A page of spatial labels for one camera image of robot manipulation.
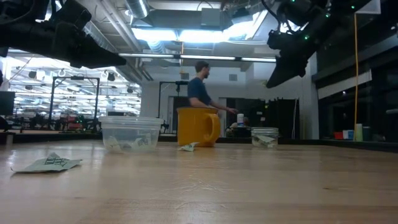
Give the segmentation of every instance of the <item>table surface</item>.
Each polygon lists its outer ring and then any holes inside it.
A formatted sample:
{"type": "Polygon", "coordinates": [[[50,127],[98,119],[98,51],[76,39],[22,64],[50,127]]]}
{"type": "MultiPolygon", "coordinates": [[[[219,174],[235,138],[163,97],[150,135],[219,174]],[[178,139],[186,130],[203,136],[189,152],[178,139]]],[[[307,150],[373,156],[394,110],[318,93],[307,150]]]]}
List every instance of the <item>table surface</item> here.
{"type": "Polygon", "coordinates": [[[101,141],[0,147],[0,223],[398,223],[398,154],[217,144],[111,154],[101,141]],[[83,159],[15,174],[56,152],[83,159]]]}

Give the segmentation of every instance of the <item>yellow mug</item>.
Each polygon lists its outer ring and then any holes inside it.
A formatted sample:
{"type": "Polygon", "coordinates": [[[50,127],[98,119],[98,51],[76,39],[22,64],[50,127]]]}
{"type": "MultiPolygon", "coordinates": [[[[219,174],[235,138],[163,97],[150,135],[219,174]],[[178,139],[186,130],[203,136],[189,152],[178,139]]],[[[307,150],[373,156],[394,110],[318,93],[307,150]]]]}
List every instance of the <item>yellow mug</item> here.
{"type": "Polygon", "coordinates": [[[198,147],[212,147],[220,136],[220,119],[214,108],[178,108],[178,144],[199,142],[198,147]]]}

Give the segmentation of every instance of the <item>red object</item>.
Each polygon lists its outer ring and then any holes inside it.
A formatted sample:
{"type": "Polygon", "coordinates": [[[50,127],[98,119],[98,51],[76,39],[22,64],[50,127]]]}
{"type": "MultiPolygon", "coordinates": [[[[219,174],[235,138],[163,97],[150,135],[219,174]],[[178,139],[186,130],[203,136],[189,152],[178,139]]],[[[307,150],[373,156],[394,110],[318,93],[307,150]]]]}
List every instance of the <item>red object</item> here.
{"type": "Polygon", "coordinates": [[[335,139],[343,139],[343,132],[335,132],[335,139]]]}

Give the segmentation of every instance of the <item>mug handle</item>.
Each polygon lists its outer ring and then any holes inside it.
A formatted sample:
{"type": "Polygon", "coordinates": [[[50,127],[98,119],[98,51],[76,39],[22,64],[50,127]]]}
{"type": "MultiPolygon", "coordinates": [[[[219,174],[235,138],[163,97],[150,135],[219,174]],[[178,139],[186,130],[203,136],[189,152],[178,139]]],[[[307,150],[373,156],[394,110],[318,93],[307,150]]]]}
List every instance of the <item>mug handle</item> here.
{"type": "Polygon", "coordinates": [[[211,119],[211,134],[210,136],[205,136],[206,142],[215,142],[220,136],[220,119],[217,114],[206,114],[208,118],[211,119]]]}

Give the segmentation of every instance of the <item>clear plastic container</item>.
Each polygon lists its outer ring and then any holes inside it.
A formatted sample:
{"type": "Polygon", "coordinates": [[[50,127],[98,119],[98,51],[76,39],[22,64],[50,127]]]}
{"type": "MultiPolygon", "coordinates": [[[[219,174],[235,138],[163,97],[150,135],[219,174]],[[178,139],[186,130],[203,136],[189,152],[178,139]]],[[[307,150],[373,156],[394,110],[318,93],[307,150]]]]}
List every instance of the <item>clear plastic container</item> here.
{"type": "Polygon", "coordinates": [[[159,138],[159,118],[99,117],[105,148],[111,152],[150,152],[159,138]]]}
{"type": "Polygon", "coordinates": [[[278,128],[252,128],[251,142],[256,147],[275,148],[278,146],[278,128]]]}

